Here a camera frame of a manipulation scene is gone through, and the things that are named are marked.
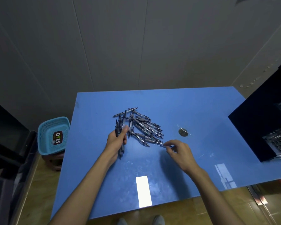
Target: floor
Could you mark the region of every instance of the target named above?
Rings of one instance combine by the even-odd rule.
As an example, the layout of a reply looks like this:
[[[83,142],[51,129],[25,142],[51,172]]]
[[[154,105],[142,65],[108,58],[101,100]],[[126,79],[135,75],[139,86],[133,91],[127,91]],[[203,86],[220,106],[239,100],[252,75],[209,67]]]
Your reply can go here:
[[[18,225],[45,225],[49,222],[58,179],[59,172],[50,170],[39,159]],[[247,225],[281,225],[281,183],[273,181],[258,186],[268,201],[264,206],[257,206],[246,187],[222,194]],[[124,218],[128,224],[145,225],[151,224],[157,214],[165,218],[166,225],[212,224],[201,197],[97,218],[87,224],[116,224],[117,219]]]

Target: stool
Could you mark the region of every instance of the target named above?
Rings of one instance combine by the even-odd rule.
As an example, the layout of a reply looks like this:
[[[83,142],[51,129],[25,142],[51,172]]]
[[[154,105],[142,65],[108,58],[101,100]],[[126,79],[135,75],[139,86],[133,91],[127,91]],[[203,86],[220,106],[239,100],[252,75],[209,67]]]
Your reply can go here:
[[[42,155],[42,158],[51,170],[60,171],[61,165],[63,164],[64,154],[65,151],[63,150],[51,155]]]

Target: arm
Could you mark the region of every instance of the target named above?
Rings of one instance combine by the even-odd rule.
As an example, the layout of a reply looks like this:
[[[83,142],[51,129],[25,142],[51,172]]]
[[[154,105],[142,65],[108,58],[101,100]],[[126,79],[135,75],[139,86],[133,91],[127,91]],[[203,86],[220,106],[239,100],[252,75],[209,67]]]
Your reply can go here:
[[[197,186],[213,225],[244,225],[211,181],[207,172],[196,163],[189,146],[179,140],[164,143],[167,152]]]
[[[129,127],[125,126],[118,137],[116,137],[114,131],[108,135],[104,151],[53,216],[49,225],[86,224],[109,167],[116,161],[121,145],[127,143],[126,133],[128,129]]]

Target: blue tabletop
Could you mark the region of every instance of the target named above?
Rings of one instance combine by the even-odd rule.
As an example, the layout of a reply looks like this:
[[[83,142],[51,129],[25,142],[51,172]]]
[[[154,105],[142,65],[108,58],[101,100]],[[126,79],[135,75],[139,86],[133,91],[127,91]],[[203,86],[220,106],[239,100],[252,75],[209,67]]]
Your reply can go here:
[[[131,107],[161,126],[164,141],[187,143],[219,190],[281,178],[281,160],[261,163],[228,118],[243,101],[233,87],[78,93],[52,216],[103,151],[115,127],[112,116]],[[180,127],[191,135],[180,136]],[[128,139],[123,158],[106,174],[90,218],[138,209],[140,176],[148,178],[152,205],[199,195],[165,148],[150,146]]]

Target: blue plastic basket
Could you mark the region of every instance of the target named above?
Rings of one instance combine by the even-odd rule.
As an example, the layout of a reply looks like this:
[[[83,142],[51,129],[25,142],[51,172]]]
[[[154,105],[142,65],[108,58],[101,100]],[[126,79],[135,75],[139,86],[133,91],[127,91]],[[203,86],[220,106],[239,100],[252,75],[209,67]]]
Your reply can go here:
[[[65,150],[70,122],[67,117],[57,117],[39,125],[38,150],[41,155],[50,155]]]

